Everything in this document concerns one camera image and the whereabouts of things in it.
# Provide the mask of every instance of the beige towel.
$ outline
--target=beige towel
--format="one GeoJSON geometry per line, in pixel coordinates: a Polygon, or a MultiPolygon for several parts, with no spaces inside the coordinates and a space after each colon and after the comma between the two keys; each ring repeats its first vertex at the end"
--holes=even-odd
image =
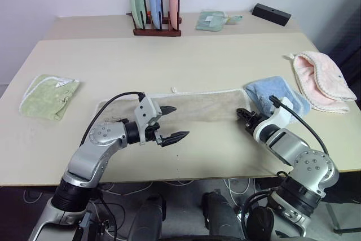
{"type": "MultiPolygon", "coordinates": [[[[149,95],[159,106],[173,106],[177,110],[163,116],[160,121],[222,121],[237,120],[236,109],[250,110],[249,98],[243,89],[214,91],[208,93],[175,93],[149,95]]],[[[100,102],[98,112],[106,101],[100,102]]],[[[99,116],[97,122],[128,119],[134,121],[134,109],[139,104],[136,99],[118,99],[111,103],[99,116]]]]}

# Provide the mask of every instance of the blue towel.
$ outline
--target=blue towel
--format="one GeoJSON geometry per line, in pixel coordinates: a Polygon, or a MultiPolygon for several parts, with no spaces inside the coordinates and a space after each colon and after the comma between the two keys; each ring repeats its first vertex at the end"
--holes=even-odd
{"type": "Polygon", "coordinates": [[[293,111],[300,116],[304,116],[311,110],[310,103],[297,91],[291,89],[286,80],[280,76],[260,79],[244,87],[248,96],[256,104],[258,110],[270,117],[274,106],[269,100],[270,95],[278,98],[287,97],[293,104],[293,111]]]}

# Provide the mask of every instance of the beige table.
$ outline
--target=beige table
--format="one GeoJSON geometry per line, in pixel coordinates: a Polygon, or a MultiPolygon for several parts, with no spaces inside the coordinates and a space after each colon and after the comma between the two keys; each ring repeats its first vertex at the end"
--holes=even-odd
{"type": "MultiPolygon", "coordinates": [[[[208,32],[195,29],[199,14],[182,14],[183,23],[179,28],[183,37],[300,32],[293,19],[281,27],[246,11],[230,12],[228,15],[241,15],[243,19],[236,25],[225,25],[220,32],[208,32]]],[[[44,39],[142,38],[133,35],[133,27],[131,17],[126,15],[61,17],[56,20],[44,39]]]]}
{"type": "MultiPolygon", "coordinates": [[[[282,56],[315,47],[296,28],[287,32],[274,24],[268,27],[277,28],[273,33],[263,34],[203,35],[201,32],[198,36],[174,38],[107,38],[107,31],[100,28],[102,38],[78,33],[77,40],[59,35],[58,39],[62,40],[40,41],[0,99],[0,185],[57,184],[97,103],[118,93],[164,94],[170,93],[171,87],[178,91],[226,90],[275,75],[283,76],[296,87],[290,62],[282,56]],[[18,113],[28,85],[42,73],[82,82],[59,122],[27,118],[18,113]]],[[[351,111],[346,115],[312,110],[305,117],[323,138],[342,171],[361,168],[361,113],[354,102],[349,106],[351,111]]],[[[301,124],[288,128],[311,147],[320,149],[301,124]]],[[[102,181],[260,177],[290,170],[235,122],[162,126],[165,134],[176,130],[189,130],[190,134],[166,148],[148,142],[117,152],[102,181]]]]}

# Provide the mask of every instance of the pink plate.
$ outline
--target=pink plate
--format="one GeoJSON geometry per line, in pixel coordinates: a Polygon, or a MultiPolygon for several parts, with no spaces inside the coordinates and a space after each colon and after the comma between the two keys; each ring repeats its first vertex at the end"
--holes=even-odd
{"type": "Polygon", "coordinates": [[[178,22],[178,0],[169,0],[169,13],[170,13],[170,23],[174,29],[177,29],[178,22]]]}

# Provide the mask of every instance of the dish rack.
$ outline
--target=dish rack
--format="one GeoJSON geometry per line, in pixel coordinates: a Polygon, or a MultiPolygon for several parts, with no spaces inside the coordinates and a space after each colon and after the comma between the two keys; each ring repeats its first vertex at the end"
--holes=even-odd
{"type": "Polygon", "coordinates": [[[144,14],[142,11],[140,11],[140,17],[142,18],[142,26],[143,28],[137,28],[137,25],[135,23],[135,20],[133,18],[132,13],[128,13],[127,15],[130,15],[132,20],[133,20],[133,24],[134,24],[134,29],[133,29],[133,33],[136,36],[163,36],[163,37],[177,37],[177,36],[181,36],[182,32],[179,29],[179,24],[182,23],[182,18],[179,17],[179,8],[180,8],[180,4],[181,1],[178,0],[178,11],[177,11],[177,29],[174,29],[171,26],[170,23],[170,14],[168,12],[168,16],[164,16],[164,12],[163,12],[163,0],[161,0],[161,9],[162,11],[159,12],[158,16],[159,16],[159,21],[162,22],[162,24],[167,24],[168,27],[167,28],[163,28],[162,24],[160,24],[160,29],[156,29],[154,27],[153,24],[153,20],[152,20],[152,16],[151,16],[151,12],[147,10],[147,4],[146,4],[146,0],[144,0],[144,9],[146,11],[146,19],[144,19],[144,14]]]}

